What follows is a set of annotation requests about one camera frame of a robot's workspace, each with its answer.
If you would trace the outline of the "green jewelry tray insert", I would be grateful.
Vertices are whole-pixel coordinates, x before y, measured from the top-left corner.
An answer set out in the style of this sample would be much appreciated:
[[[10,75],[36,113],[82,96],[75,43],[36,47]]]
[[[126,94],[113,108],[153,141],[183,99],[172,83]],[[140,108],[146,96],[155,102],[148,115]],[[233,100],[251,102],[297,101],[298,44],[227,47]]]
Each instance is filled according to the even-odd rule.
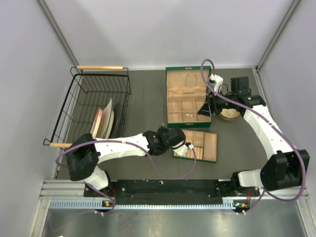
[[[203,162],[217,162],[217,135],[215,133],[183,130],[186,141],[195,149],[197,160]]]

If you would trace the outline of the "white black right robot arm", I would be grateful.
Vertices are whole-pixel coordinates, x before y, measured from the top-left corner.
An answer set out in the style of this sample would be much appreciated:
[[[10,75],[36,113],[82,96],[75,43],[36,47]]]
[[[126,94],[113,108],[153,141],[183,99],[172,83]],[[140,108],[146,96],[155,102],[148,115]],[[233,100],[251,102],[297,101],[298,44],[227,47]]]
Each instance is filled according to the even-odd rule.
[[[232,78],[231,89],[221,93],[223,78],[211,75],[203,80],[208,88],[205,104],[201,108],[212,115],[234,109],[250,125],[261,142],[267,163],[261,169],[238,171],[230,183],[235,195],[243,195],[249,187],[264,188],[272,192],[292,187],[305,188],[310,156],[296,146],[280,131],[272,119],[266,102],[260,95],[252,95],[247,77]]]

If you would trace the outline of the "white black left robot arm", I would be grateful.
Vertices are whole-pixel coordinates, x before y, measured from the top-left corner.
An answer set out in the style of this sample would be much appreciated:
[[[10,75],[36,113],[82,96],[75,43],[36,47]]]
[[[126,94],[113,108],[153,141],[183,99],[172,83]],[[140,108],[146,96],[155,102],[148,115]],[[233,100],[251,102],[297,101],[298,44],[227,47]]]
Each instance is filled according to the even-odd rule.
[[[98,164],[130,156],[160,156],[172,150],[183,156],[189,151],[185,133],[179,128],[161,126],[157,131],[146,131],[138,135],[101,139],[90,133],[82,135],[65,154],[71,181],[84,181],[102,196],[112,190],[109,175]]]

